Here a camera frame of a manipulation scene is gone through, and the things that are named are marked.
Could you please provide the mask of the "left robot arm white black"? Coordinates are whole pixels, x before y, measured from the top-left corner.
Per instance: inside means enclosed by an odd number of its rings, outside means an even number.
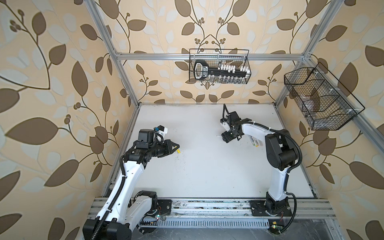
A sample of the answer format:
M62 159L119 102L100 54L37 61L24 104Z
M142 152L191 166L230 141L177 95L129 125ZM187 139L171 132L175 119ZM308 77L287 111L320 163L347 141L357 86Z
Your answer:
M162 208L157 193L133 192L152 158L163 158L179 150L179 144L165 139L167 132L162 125L139 131L138 139L119 159L120 172L109 198L97 216L86 220L83 226L86 240L130 240L145 217L159 220Z

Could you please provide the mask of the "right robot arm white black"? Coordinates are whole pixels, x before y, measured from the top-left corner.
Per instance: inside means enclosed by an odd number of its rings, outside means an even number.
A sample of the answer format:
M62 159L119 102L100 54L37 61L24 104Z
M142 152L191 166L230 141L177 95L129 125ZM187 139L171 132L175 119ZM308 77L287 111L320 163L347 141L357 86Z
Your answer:
M287 192L290 172L303 160L302 151L289 131L275 130L248 118L241 119L237 112L230 113L226 106L220 123L225 129L221 134L224 142L239 141L243 135L248 135L254 143L266 148L267 160L275 170L267 191L265 209L272 214L272 211L287 206L288 196L293 195Z

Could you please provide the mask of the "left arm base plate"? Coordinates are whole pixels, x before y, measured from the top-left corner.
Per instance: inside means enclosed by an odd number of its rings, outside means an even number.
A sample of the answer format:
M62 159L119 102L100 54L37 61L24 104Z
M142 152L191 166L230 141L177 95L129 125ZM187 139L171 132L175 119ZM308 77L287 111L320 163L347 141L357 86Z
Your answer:
M172 211L172 200L158 200L157 206L147 212L145 217L159 218L161 216L168 216Z

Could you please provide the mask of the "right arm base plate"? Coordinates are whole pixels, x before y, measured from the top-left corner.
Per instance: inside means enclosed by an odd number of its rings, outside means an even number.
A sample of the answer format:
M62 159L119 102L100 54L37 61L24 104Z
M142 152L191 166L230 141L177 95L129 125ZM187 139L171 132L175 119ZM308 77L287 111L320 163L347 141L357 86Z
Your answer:
M293 215L293 208L288 202L283 202L281 207L277 210L272 210L270 213L267 211L265 200L252 200L249 202L253 217L291 217Z

